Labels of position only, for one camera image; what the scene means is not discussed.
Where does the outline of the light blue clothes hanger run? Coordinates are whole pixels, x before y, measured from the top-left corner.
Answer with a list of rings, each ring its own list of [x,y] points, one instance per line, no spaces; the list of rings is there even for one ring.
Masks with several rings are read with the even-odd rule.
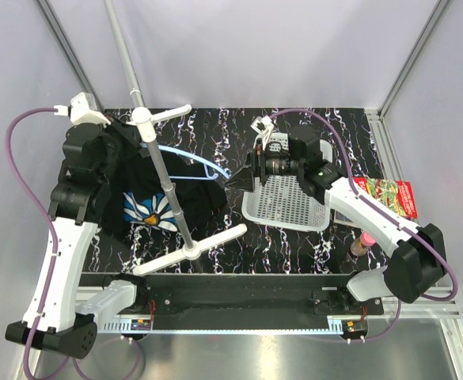
[[[178,156],[181,156],[183,158],[188,158],[190,160],[193,160],[194,162],[198,162],[203,165],[204,167],[204,172],[205,176],[204,177],[181,177],[181,176],[171,176],[171,179],[181,179],[181,180],[205,180],[205,181],[213,181],[215,180],[218,176],[223,177],[224,179],[228,180],[230,179],[230,174],[226,172],[225,169],[220,167],[219,165],[215,164],[212,161],[207,160],[206,158],[203,158],[201,156],[198,156],[196,154],[186,152],[180,149],[177,149],[175,147],[171,146],[159,146],[159,149],[164,152],[169,152],[172,154],[176,154]]]

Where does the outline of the black daisy print t-shirt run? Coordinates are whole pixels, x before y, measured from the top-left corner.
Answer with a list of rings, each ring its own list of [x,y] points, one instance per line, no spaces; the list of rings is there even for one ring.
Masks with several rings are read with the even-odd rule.
[[[121,159],[111,180],[112,195],[100,228],[110,234],[125,234],[132,226],[179,232],[148,149],[139,145],[137,129],[118,120],[113,120],[111,125],[122,128],[125,147],[132,152]],[[202,164],[188,164],[170,152],[163,152],[161,156],[168,174],[176,177],[173,184],[188,229],[207,224],[227,204],[225,190],[216,181],[203,179]]]

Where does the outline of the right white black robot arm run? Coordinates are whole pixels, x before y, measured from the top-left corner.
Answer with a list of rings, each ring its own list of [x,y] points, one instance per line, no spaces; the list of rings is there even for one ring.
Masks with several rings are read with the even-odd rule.
[[[286,147],[257,139],[226,186],[253,192],[280,177],[293,177],[308,197],[350,219],[389,257],[385,267],[349,278],[336,296],[344,313],[354,314],[377,297],[413,303],[448,274],[442,231],[433,224],[419,226],[367,194],[324,156],[319,139],[289,137]]]

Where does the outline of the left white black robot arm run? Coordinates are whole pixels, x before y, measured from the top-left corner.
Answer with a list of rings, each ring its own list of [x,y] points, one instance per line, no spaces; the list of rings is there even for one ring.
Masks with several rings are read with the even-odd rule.
[[[121,311],[138,314],[148,306],[146,280],[125,273],[113,276],[87,302],[76,303],[85,255],[112,198],[112,179],[119,165],[140,149],[139,140],[117,120],[81,123],[67,131],[47,216],[57,235],[48,238],[27,311],[6,327],[8,341],[83,359],[98,329]]]

